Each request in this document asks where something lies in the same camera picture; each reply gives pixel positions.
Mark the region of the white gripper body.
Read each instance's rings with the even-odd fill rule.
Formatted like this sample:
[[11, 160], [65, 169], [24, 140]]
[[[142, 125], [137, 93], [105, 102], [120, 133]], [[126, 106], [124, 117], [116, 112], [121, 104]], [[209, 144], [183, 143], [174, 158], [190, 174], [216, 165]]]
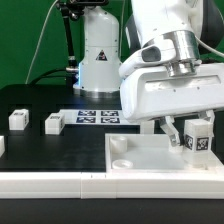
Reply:
[[195, 75], [171, 77], [165, 66], [144, 62], [140, 51], [119, 68], [127, 120], [151, 120], [224, 109], [224, 63], [196, 66]]

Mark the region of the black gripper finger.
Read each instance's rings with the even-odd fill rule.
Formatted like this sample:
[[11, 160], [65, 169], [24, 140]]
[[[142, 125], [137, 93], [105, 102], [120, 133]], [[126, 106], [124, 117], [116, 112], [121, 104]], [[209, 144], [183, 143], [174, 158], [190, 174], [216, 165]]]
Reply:
[[160, 128], [169, 137], [172, 147], [181, 147], [179, 131], [176, 129], [175, 119], [173, 116], [165, 116], [159, 119]]
[[213, 124], [215, 120], [215, 114], [213, 110], [201, 111], [198, 113], [199, 121], [202, 123], [208, 122]]

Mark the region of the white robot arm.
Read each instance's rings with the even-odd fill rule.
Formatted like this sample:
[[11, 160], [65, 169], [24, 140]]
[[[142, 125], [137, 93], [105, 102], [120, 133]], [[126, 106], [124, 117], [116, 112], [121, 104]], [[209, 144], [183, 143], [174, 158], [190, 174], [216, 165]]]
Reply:
[[160, 122], [171, 144], [180, 144], [176, 117], [224, 108], [224, 64], [200, 60], [204, 0], [132, 0], [128, 28], [140, 47], [122, 63], [120, 99], [130, 121]]

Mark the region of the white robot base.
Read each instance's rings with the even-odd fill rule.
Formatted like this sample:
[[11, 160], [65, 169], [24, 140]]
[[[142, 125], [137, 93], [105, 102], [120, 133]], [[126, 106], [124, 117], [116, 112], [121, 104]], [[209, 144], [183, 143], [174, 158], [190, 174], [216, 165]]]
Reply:
[[100, 6], [84, 10], [84, 58], [74, 93], [91, 98], [119, 96], [119, 22]]

